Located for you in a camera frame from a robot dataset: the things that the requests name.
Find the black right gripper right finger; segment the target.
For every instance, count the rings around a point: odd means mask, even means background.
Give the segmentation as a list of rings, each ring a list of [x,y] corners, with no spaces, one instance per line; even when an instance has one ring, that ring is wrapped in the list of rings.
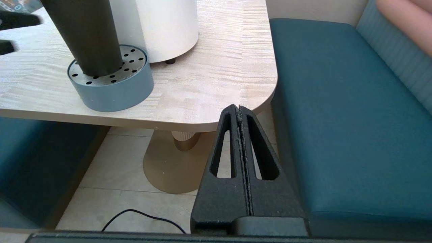
[[[256,115],[239,107],[243,174],[248,213],[261,217],[305,217],[273,146]]]

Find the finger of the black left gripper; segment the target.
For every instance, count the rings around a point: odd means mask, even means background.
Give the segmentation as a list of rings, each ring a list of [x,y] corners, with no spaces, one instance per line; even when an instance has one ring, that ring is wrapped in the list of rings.
[[[0,11],[0,20],[1,31],[37,26],[42,23],[42,20],[37,15],[9,11]]]
[[[0,40],[0,55],[15,52],[14,44],[10,40]]]

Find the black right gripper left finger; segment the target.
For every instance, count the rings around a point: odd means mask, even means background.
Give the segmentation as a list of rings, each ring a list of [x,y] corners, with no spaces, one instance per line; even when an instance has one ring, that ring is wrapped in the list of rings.
[[[239,108],[234,104],[221,112],[215,140],[190,215],[192,234],[230,234],[233,221],[250,213],[244,181],[243,141],[240,134],[239,114]],[[218,178],[217,173],[227,131],[230,133],[231,178]]]

